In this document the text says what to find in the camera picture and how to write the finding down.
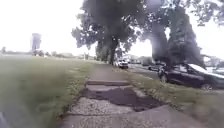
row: white car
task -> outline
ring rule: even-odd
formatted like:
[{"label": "white car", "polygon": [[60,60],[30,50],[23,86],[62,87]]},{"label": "white car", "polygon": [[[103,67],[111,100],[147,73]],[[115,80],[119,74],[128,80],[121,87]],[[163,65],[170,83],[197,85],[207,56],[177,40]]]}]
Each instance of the white car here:
[{"label": "white car", "polygon": [[128,69],[128,62],[126,62],[123,59],[120,59],[115,62],[115,66],[117,66],[119,68],[123,68],[123,69]]}]

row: sidewalk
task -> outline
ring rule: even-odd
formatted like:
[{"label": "sidewalk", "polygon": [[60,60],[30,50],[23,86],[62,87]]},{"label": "sidewalk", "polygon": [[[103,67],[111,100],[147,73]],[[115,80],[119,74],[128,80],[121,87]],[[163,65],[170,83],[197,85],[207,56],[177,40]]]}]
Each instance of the sidewalk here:
[{"label": "sidewalk", "polygon": [[128,85],[111,66],[102,64],[68,113],[61,128],[205,128]]}]

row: parked car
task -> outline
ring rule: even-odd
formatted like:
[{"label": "parked car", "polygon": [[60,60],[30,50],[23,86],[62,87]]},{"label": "parked car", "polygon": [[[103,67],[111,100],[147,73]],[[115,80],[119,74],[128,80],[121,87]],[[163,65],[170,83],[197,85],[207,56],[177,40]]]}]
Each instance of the parked car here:
[{"label": "parked car", "polygon": [[224,87],[224,76],[209,73],[195,64],[179,64],[172,67],[164,66],[158,72],[162,82],[170,82],[202,89]]},{"label": "parked car", "polygon": [[150,64],[148,70],[158,72],[159,69],[162,68],[163,66],[165,66],[165,64],[162,63]]},{"label": "parked car", "polygon": [[142,66],[145,67],[145,66],[149,66],[148,63],[142,63]]},{"label": "parked car", "polygon": [[220,62],[212,71],[215,74],[224,75],[224,62]]},{"label": "parked car", "polygon": [[122,69],[128,69],[128,62],[126,62],[124,59],[119,59],[115,62],[115,66]]}]

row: car window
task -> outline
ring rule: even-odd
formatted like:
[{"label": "car window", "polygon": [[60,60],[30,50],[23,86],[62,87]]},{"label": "car window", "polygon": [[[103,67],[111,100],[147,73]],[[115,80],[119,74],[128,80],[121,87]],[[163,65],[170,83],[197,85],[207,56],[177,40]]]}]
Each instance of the car window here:
[{"label": "car window", "polygon": [[188,67],[187,72],[189,74],[193,74],[193,75],[195,74],[196,75],[196,72],[195,72],[195,70],[192,67]]},{"label": "car window", "polygon": [[180,71],[181,72],[187,72],[186,66],[180,65]]},{"label": "car window", "polygon": [[224,68],[224,62],[220,62],[220,63],[217,65],[217,68]]},{"label": "car window", "polygon": [[180,71],[180,66],[179,66],[179,65],[175,65],[175,66],[173,66],[173,70]]}]

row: car windshield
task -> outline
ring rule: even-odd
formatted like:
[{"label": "car windshield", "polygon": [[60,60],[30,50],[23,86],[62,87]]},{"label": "car windshield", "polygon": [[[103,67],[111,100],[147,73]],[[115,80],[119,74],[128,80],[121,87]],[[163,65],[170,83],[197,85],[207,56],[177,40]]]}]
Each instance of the car windshield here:
[{"label": "car windshield", "polygon": [[224,62],[220,62],[220,63],[217,65],[217,69],[224,69]]},{"label": "car windshield", "polygon": [[119,60],[119,62],[125,62],[125,60]]},{"label": "car windshield", "polygon": [[203,72],[203,73],[208,73],[207,70],[205,70],[204,68],[198,66],[198,65],[195,65],[195,64],[189,64],[190,67],[192,67],[193,69],[199,71],[199,72]]}]

